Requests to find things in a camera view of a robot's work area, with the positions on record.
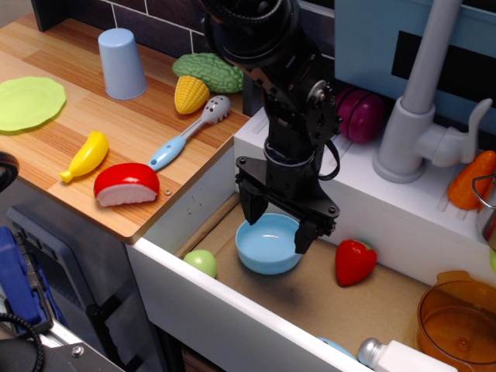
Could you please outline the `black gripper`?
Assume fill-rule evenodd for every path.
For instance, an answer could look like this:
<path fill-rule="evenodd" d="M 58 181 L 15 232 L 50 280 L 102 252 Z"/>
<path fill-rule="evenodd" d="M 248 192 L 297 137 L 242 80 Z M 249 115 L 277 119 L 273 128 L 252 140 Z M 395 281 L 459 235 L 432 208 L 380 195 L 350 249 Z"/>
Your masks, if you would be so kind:
<path fill-rule="evenodd" d="M 314 240 L 336 228 L 339 207 L 324 192 L 311 164 L 288 167 L 241 156 L 236 159 L 236 183 L 246 221 L 253 225 L 269 204 L 299 219 L 295 252 L 306 254 Z"/>

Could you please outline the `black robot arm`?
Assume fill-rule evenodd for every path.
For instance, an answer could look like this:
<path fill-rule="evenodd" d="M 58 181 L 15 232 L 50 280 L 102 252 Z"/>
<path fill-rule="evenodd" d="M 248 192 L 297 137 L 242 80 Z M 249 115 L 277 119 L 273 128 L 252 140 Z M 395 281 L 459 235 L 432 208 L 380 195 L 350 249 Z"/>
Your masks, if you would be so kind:
<path fill-rule="evenodd" d="M 295 251 L 306 253 L 336 227 L 339 207 L 322 190 L 335 172 L 321 173 L 323 155 L 337 154 L 339 132 L 323 57 L 300 23 L 296 1 L 206 1 L 204 27 L 222 59 L 261 91 L 269 121 L 263 159 L 238 157 L 236 182 L 243 213 L 256 223 L 268 205 L 299 221 Z"/>

